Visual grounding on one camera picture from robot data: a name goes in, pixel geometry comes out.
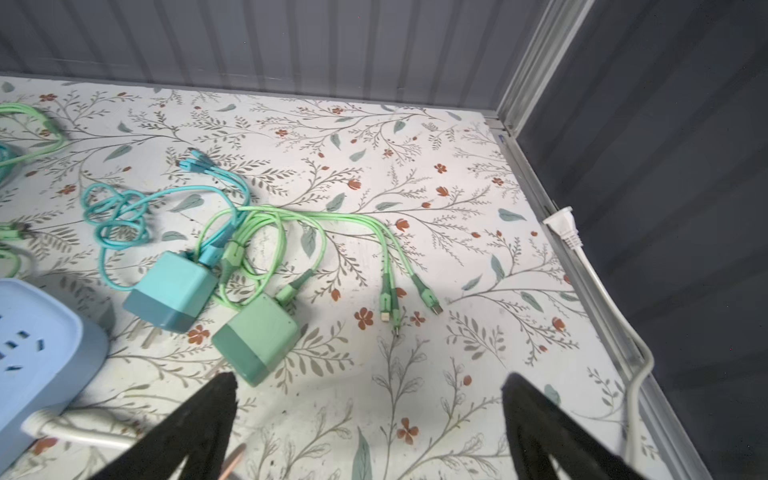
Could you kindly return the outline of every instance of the charger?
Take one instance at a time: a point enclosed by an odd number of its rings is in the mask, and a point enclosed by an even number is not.
[[[217,283],[204,266],[166,251],[133,287],[123,308],[158,328],[185,333]]]
[[[211,341],[237,375],[256,386],[299,341],[299,326],[275,299],[261,293]]]

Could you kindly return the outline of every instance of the corrugated metal wall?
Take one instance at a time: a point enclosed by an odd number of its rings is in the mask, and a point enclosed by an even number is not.
[[[518,139],[715,478],[768,478],[768,3],[600,2]]]
[[[539,0],[7,0],[0,70],[496,109]]]

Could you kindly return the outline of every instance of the white plug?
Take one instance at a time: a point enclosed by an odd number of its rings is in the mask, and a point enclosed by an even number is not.
[[[624,457],[631,467],[637,470],[637,462],[640,457],[638,452],[641,450],[642,442],[640,438],[640,401],[638,396],[640,395],[640,385],[650,375],[650,371],[654,368],[654,354],[645,344],[640,335],[634,331],[632,325],[624,318],[624,315],[616,306],[611,295],[605,289],[605,285],[600,280],[597,272],[594,271],[592,264],[587,258],[587,254],[581,249],[581,238],[578,236],[578,230],[576,229],[576,220],[574,219],[571,207],[562,208],[554,214],[543,220],[543,224],[555,232],[571,250],[576,253],[584,269],[589,273],[594,285],[598,288],[598,291],[603,296],[605,303],[611,312],[616,317],[616,320],[624,327],[629,337],[635,342],[637,348],[645,360],[644,364],[632,377],[627,387],[627,445],[624,452]]]

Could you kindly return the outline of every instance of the red flower print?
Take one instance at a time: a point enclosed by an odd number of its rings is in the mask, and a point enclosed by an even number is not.
[[[414,326],[421,326],[422,323],[427,321],[427,319],[421,316],[421,313],[419,312],[414,312],[413,315],[414,316],[411,317],[411,322],[413,322]]]
[[[32,447],[32,453],[35,455],[40,455],[57,443],[58,439],[54,439],[52,437],[43,437],[42,439],[39,439],[37,442],[35,442],[35,446]]]
[[[358,320],[357,326],[361,330],[366,329],[367,326],[373,325],[373,311],[363,307],[359,312],[355,312],[355,319]]]
[[[78,188],[75,185],[66,185],[64,188],[62,188],[58,192],[62,195],[69,195],[77,189]]]
[[[554,327],[555,330],[557,330],[560,333],[562,333],[563,330],[565,330],[565,323],[563,322],[562,319],[559,319],[557,317],[552,319],[552,326]]]
[[[200,345],[203,342],[203,339],[206,339],[210,336],[210,332],[208,330],[203,330],[202,325],[198,325],[190,330],[187,335],[190,337],[190,343],[196,343],[197,345]]]
[[[413,437],[419,434],[419,427],[410,427],[411,422],[408,420],[408,417],[400,420],[400,422],[402,423],[402,428],[397,431],[397,438],[404,438],[408,445],[413,445]]]

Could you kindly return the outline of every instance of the charging cable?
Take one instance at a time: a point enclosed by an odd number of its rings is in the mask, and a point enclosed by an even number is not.
[[[348,223],[357,223],[371,230],[376,236],[379,244],[382,248],[382,292],[380,296],[380,310],[382,321],[392,321],[392,329],[395,334],[398,335],[401,323],[402,314],[400,312],[397,289],[395,284],[395,274],[392,270],[392,261],[389,257],[389,245],[387,240],[395,247],[403,268],[407,274],[411,277],[411,280],[419,290],[419,295],[424,301],[425,305],[431,309],[435,314],[440,314],[442,308],[437,300],[437,297],[419,278],[419,276],[413,271],[413,267],[402,249],[399,241],[392,233],[392,231],[383,223],[373,217],[360,214],[335,214],[330,212],[295,212],[292,210],[285,210],[271,205],[259,205],[252,207],[239,207],[240,212],[250,212],[248,217],[242,223],[241,227],[234,233],[232,240],[227,245],[227,250],[221,260],[221,275],[219,278],[219,288],[217,294],[214,295],[214,299],[225,306],[230,307],[233,310],[240,311],[244,306],[254,301],[263,291],[270,279],[274,276],[277,268],[283,262],[286,250],[286,234],[283,226],[284,221],[296,220],[301,223],[314,228],[320,235],[320,249],[319,255],[315,259],[314,264],[306,272],[302,273],[299,278],[286,285],[276,295],[277,302],[285,307],[293,298],[298,294],[299,288],[317,271],[320,262],[326,252],[326,232],[319,225],[317,220],[330,220],[330,221],[342,221]],[[205,238],[206,232],[210,229],[210,226],[220,217],[226,214],[231,214],[230,210],[222,210],[215,214],[205,225],[200,233],[200,239],[198,245],[195,248],[194,258],[200,255],[200,248],[202,239]],[[245,257],[245,248],[251,241],[253,236],[256,235],[258,230],[268,225],[275,225],[278,230],[278,237],[275,246],[275,254],[273,255],[272,263],[269,269],[265,273],[258,273],[257,269],[251,264],[251,262]],[[243,275],[251,279],[255,283],[254,291],[244,300],[240,302],[233,302],[227,297],[227,283],[232,274],[241,269]]]
[[[6,147],[0,145],[0,184],[11,172],[11,168],[23,161],[33,160],[42,155],[47,155],[64,147],[67,143],[67,139],[61,130],[56,125],[36,108],[30,107],[25,104],[18,103],[5,103],[0,104],[0,115],[12,115],[12,114],[25,114],[35,118],[43,124],[46,130],[54,136],[55,140],[51,141],[51,144],[41,148],[40,150],[30,152],[28,154],[14,157],[13,153]]]
[[[650,371],[654,368],[654,355],[645,344],[643,339],[632,328],[632,325],[624,318],[624,315],[616,306],[611,295],[605,289],[605,286],[600,281],[600,277],[592,268],[592,264],[589,262],[584,250],[581,249],[581,238],[578,236],[578,230],[576,229],[576,220],[574,219],[571,207],[566,207],[555,214],[544,219],[543,223],[555,232],[571,250],[576,253],[576,257],[586,269],[587,273],[591,277],[594,284],[598,287],[598,291],[608,304],[608,308],[614,314],[624,330],[630,338],[637,344],[637,348],[640,350],[645,363],[642,367],[636,371],[632,380],[627,387],[627,445],[624,452],[624,457],[631,467],[637,470],[637,460],[639,459],[638,452],[641,449],[641,432],[640,432],[640,403],[638,396],[640,395],[640,385],[650,375]]]
[[[236,174],[216,167],[205,154],[196,150],[192,150],[191,153],[195,158],[181,161],[179,164],[183,170],[209,174],[212,177],[232,184],[243,192],[243,205],[247,206],[250,203],[250,191],[245,184],[245,180],[238,177]],[[91,204],[89,202],[91,201],[91,194],[94,190],[107,190],[112,195]],[[202,263],[205,266],[212,267],[218,263],[227,241],[229,241],[232,234],[240,226],[245,217],[237,211],[237,207],[232,203],[232,200],[230,200],[221,189],[207,185],[190,185],[169,188],[152,195],[145,195],[136,190],[125,190],[121,193],[115,190],[112,186],[103,183],[92,184],[85,189],[80,199],[84,210],[83,218],[86,223],[96,227],[94,237],[96,243],[101,247],[98,257],[98,271],[107,285],[115,290],[123,292],[130,291],[134,288],[134,286],[118,285],[109,278],[106,268],[104,267],[107,250],[125,250],[148,242],[150,236],[149,231],[147,230],[147,223],[144,220],[144,215],[149,209],[149,203],[152,200],[156,200],[157,198],[168,194],[191,190],[203,190],[219,194],[224,201],[227,202],[227,205],[230,208],[228,210],[231,213],[230,221],[221,227],[212,237],[206,239],[197,250],[198,254],[196,261],[199,261],[199,263]],[[133,230],[133,239],[116,240],[112,238],[114,229],[119,227],[126,227]]]

